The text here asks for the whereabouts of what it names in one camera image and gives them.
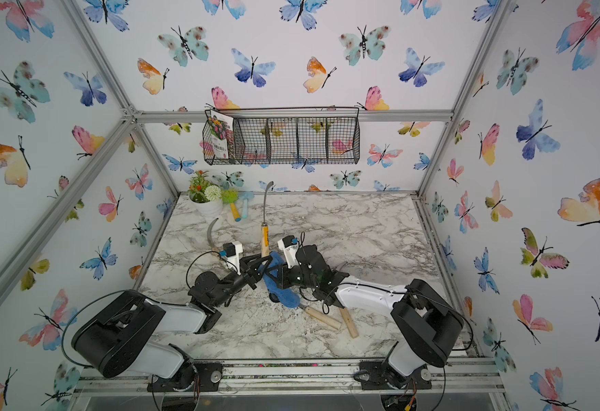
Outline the blue rag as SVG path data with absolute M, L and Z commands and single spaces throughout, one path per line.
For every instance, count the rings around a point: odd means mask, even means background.
M 286 262 L 276 252 L 271 252 L 270 258 L 271 260 L 262 277 L 267 286 L 269 300 L 281 304 L 285 308 L 299 308 L 300 299 L 298 294 L 290 287 L 284 286 Z

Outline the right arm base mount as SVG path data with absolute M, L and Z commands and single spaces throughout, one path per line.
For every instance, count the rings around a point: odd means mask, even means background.
M 360 383 L 363 390 L 430 390 L 431 374 L 426 366 L 421 366 L 409 376 L 395 371 L 388 360 L 360 361 L 352 378 Z

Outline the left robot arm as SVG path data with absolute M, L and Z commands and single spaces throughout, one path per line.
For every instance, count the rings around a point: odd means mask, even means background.
M 153 335 L 207 333 L 221 318 L 220 306 L 245 287 L 255 289 L 264 275 L 282 263 L 277 253 L 256 254 L 240 260 L 239 270 L 226 277 L 204 272 L 190 288 L 190 302 L 181 305 L 124 291 L 74 334 L 72 348 L 104 378 L 134 372 L 179 379 L 193 371 L 193 360 L 177 346 L 154 342 Z

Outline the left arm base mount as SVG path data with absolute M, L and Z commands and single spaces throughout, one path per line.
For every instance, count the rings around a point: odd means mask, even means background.
M 151 393 L 217 392 L 220 388 L 224 366 L 219 361 L 186 360 L 171 378 L 156 377 L 147 385 Z

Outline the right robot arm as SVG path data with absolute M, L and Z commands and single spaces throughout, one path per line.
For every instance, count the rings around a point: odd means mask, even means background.
M 408 378 L 424 366 L 447 364 L 465 321 L 425 281 L 399 286 L 365 281 L 329 267 L 314 245 L 292 245 L 271 256 L 266 277 L 279 289 L 310 289 L 327 308 L 361 309 L 392 320 L 402 336 L 385 360 L 392 376 Z

